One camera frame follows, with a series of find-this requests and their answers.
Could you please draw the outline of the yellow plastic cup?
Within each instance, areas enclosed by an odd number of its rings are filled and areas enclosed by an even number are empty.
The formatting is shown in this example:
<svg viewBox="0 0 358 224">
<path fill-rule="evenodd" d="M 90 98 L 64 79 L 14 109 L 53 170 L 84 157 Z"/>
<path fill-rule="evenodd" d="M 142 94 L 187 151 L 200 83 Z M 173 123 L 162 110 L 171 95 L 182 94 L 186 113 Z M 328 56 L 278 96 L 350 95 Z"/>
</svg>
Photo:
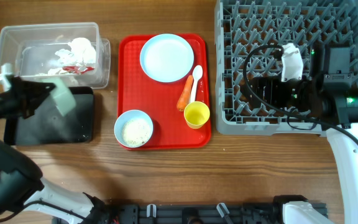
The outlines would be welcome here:
<svg viewBox="0 0 358 224">
<path fill-rule="evenodd" d="M 183 114 L 190 128 L 199 129 L 209 120 L 210 110 L 207 104 L 194 101 L 186 106 Z"/>
</svg>

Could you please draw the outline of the mint green bowl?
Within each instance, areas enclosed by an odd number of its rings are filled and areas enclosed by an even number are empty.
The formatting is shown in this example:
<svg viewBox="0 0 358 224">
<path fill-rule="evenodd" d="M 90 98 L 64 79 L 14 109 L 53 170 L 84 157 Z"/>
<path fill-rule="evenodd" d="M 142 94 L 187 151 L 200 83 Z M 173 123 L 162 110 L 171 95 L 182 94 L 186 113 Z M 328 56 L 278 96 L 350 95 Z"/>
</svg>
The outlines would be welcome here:
<svg viewBox="0 0 358 224">
<path fill-rule="evenodd" d="M 52 100 L 55 102 L 57 110 L 62 116 L 66 116 L 70 111 L 75 109 L 76 100 L 70 89 L 59 78 L 46 78 L 44 83 L 53 83 L 55 88 L 50 92 Z"/>
</svg>

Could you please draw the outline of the light blue bowl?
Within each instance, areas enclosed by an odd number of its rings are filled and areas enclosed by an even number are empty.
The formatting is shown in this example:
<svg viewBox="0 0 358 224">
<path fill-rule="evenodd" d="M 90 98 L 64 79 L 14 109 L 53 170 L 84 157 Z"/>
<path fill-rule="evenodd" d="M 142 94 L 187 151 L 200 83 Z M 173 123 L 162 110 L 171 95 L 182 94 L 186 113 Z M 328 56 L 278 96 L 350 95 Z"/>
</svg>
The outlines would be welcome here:
<svg viewBox="0 0 358 224">
<path fill-rule="evenodd" d="M 114 124 L 117 141 L 130 149 L 146 144 L 152 137 L 154 124 L 141 110 L 129 110 L 120 115 Z"/>
</svg>

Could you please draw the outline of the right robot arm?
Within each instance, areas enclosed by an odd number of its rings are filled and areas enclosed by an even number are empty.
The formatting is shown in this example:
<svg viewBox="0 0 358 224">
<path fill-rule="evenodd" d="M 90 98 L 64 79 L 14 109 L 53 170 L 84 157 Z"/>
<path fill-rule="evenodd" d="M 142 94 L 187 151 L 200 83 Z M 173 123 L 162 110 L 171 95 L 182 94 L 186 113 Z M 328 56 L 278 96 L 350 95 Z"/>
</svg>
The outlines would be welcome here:
<svg viewBox="0 0 358 224">
<path fill-rule="evenodd" d="M 294 44 L 262 45 L 253 54 L 273 50 L 282 63 L 280 77 L 246 78 L 241 93 L 287 118 L 318 124 L 326 131 L 337 165 L 346 223 L 358 223 L 358 88 L 352 87 L 351 48 L 312 46 L 310 74 Z"/>
</svg>

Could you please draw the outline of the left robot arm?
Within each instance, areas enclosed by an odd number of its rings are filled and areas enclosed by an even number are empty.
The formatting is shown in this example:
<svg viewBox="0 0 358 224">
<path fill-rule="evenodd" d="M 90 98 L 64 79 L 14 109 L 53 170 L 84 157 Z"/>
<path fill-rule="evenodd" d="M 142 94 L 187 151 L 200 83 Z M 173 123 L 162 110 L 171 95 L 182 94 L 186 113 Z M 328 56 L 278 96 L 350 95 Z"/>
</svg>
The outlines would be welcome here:
<svg viewBox="0 0 358 224">
<path fill-rule="evenodd" d="M 48 98 L 61 114 L 75 107 L 70 89 L 58 78 L 30 82 L 8 75 L 10 89 L 0 93 L 0 119 L 29 118 Z M 21 212 L 53 217 L 53 223 L 112 223 L 114 212 L 97 197 L 72 192 L 43 177 L 39 166 L 0 140 L 0 223 Z"/>
</svg>

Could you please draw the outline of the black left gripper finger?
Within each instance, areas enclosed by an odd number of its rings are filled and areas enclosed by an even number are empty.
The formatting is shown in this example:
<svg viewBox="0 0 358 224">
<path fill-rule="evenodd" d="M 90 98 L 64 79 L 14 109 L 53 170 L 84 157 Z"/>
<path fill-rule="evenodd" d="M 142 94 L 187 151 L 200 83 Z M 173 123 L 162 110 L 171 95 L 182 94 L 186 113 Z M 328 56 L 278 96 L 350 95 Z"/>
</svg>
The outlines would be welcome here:
<svg viewBox="0 0 358 224">
<path fill-rule="evenodd" d="M 12 78 L 12 90 L 15 95 L 28 103 L 42 103 L 55 88 L 54 83 L 32 82 L 20 77 Z"/>
<path fill-rule="evenodd" d="M 36 109 L 44 102 L 44 99 L 25 101 L 22 104 L 22 117 L 24 119 L 30 118 L 35 114 Z"/>
</svg>

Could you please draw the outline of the pile of white rice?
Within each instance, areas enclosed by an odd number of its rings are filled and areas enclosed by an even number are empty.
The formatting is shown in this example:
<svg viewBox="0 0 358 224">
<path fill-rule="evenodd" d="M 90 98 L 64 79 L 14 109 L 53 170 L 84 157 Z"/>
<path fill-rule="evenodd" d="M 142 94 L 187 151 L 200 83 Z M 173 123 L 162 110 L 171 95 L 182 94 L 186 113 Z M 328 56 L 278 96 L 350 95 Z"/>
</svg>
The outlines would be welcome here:
<svg viewBox="0 0 358 224">
<path fill-rule="evenodd" d="M 131 119 L 122 128 L 122 138 L 129 147 L 139 147 L 145 144 L 152 134 L 152 129 L 142 118 Z"/>
</svg>

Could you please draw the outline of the orange carrot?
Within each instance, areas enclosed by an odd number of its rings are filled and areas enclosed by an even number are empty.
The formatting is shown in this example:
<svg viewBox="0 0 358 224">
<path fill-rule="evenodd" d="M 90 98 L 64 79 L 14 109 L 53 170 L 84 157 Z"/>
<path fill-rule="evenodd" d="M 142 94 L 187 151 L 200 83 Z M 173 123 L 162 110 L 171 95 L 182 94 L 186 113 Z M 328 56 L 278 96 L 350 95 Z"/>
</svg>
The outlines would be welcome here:
<svg viewBox="0 0 358 224">
<path fill-rule="evenodd" d="M 192 75 L 189 75 L 188 78 L 186 79 L 183 91 L 177 101 L 177 109 L 179 111 L 183 111 L 189 102 L 193 80 L 194 78 Z"/>
</svg>

